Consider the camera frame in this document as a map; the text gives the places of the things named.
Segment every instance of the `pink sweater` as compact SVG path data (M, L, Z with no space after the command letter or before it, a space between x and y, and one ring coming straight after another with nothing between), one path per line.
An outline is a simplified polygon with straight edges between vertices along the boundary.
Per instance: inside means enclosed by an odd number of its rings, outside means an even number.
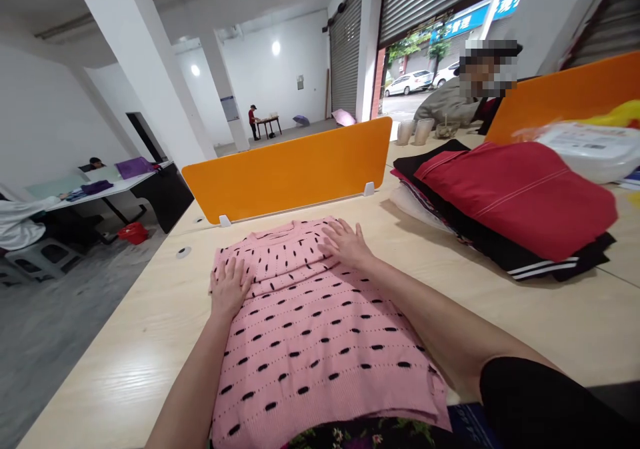
M404 416L450 428L446 385L406 318L357 271L325 257L318 221L293 221L216 252L254 283L234 318L211 439L279 448L318 424Z

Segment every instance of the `tree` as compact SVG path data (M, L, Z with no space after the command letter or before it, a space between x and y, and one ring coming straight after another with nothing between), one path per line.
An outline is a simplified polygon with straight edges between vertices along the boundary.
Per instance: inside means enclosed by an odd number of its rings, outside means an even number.
M396 59L417 53L421 50L419 45L428 41L430 38L431 32L424 31L422 33L414 33L392 44L389 47L389 65Z
M442 25L440 25L440 28L438 29L438 36L436 41L432 43L431 46L429 47L429 58L435 59L435 67L433 69L433 81L431 82L432 86L434 83L436 83L435 76L436 74L438 74L438 65L440 64L440 61L443 60L443 58L447 55L447 52L449 51L450 44L448 41L444 40L446 34L447 34L447 24L443 23Z

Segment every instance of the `person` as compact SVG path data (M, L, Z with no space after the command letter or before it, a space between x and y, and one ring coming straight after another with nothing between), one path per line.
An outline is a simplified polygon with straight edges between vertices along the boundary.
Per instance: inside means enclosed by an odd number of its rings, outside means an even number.
M255 105L251 105L251 108L249 108L249 124L251 125L251 130L253 131L253 140L259 141L260 138L256 135L256 132L255 132L255 122L257 119L253 116L253 112L256 109L257 107Z
M472 41L478 48L469 48L466 56L460 58L460 66L449 79L435 92L430 94L418 107L414 121L433 118L435 124L459 123L465 127L472 121L486 117L495 103L486 101L487 97L504 97L506 89L515 88L511 81L500 81L503 69L516 57L522 46L516 41Z
M103 167L107 167L106 164L103 164L102 161L100 161L99 158L91 158L89 159L89 164L91 165L91 168L89 169L90 171L93 171L94 169L100 169Z
M67 245L76 244L80 246L81 251L90 247L97 241L97 233L83 220L64 226L47 217L43 219L45 223L35 223L31 220L68 196L61 194L40 201L20 203L9 201L0 195L0 248L8 251L18 250L46 238L54 238Z
M504 449L630 447L631 423L563 374L551 361L434 288L378 259L342 219L323 229L319 249L373 281L402 311L436 363L484 405ZM211 315L178 374L147 441L148 449L205 447L231 320L251 286L243 261L211 275ZM328 422L288 449L472 448L442 428L406 418Z

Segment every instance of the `orange desk divider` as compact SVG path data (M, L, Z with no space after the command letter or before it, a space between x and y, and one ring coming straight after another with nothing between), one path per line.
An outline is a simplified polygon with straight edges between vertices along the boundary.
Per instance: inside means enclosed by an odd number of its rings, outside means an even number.
M391 118L285 141L183 168L207 220L238 221L324 203L382 184Z
M607 114L640 99L640 51L518 83L500 103L487 141L506 145L520 129Z

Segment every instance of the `blue sign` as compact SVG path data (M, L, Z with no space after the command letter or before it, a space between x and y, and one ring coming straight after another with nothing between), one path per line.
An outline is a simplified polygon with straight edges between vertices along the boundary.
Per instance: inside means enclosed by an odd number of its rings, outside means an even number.
M493 20L511 16L518 9L518 4L520 4L520 0L500 0L493 15Z
M450 37L458 36L458 34L465 33L470 31L473 28L478 26L482 26L482 23L485 22L485 18L487 17L487 11L489 10L489 5L482 6L481 8L476 9L470 13L465 14L464 16L460 16L453 21L447 23L447 32L443 39L449 39ZM438 30L436 29L431 33L431 40L438 40Z

